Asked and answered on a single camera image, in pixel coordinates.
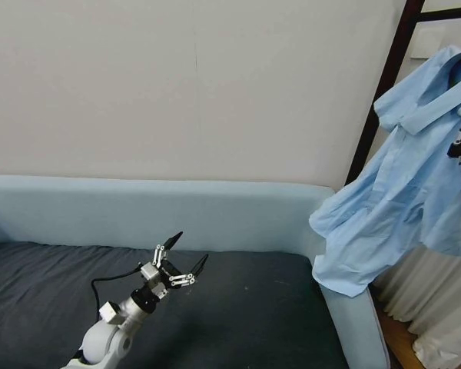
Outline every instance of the black cable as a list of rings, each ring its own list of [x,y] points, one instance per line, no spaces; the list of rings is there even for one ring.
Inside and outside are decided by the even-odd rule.
[[[95,322],[96,323],[99,321],[99,308],[100,308],[99,305],[100,305],[100,303],[99,303],[99,293],[98,293],[98,290],[95,287],[94,283],[95,282],[104,282],[104,281],[113,281],[115,279],[121,279],[121,278],[128,277],[128,276],[130,276],[132,274],[135,274],[138,271],[140,271],[141,267],[142,267],[142,263],[138,263],[138,266],[133,271],[129,271],[127,273],[120,274],[120,275],[115,275],[114,277],[94,278],[93,280],[91,280],[91,287],[92,287],[92,290],[93,290],[94,296],[95,296]]]

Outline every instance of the light blue shirt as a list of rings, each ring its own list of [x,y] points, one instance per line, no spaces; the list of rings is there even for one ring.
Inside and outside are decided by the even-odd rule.
[[[327,240],[313,276],[356,296],[418,244],[461,255],[461,165],[447,157],[461,127],[461,50],[448,47],[374,104],[390,136],[349,184],[310,216]]]

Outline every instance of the dark wooden rack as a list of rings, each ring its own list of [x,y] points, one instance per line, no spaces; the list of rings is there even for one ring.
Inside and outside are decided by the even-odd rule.
[[[373,103],[384,92],[392,88],[396,82],[398,73],[400,72],[401,64],[410,44],[410,40],[415,31],[417,23],[433,22],[448,19],[460,19],[461,8],[445,9],[435,12],[422,12],[423,3],[425,0],[407,0],[403,12],[401,14],[400,23],[396,29],[393,43],[391,44],[386,63],[384,64],[383,74],[377,85],[376,93],[374,94],[373,102],[370,106],[369,114],[363,126],[362,135],[360,136],[353,156],[352,164],[347,175],[345,185],[354,181],[366,164],[370,148],[376,136],[379,121],[373,109]]]

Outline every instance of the wooden floor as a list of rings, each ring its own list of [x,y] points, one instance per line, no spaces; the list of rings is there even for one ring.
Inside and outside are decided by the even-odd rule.
[[[413,352],[412,344],[416,340],[416,335],[408,331],[408,324],[388,317],[380,303],[377,302],[376,310],[383,329],[384,339],[401,367],[403,369],[425,369]]]

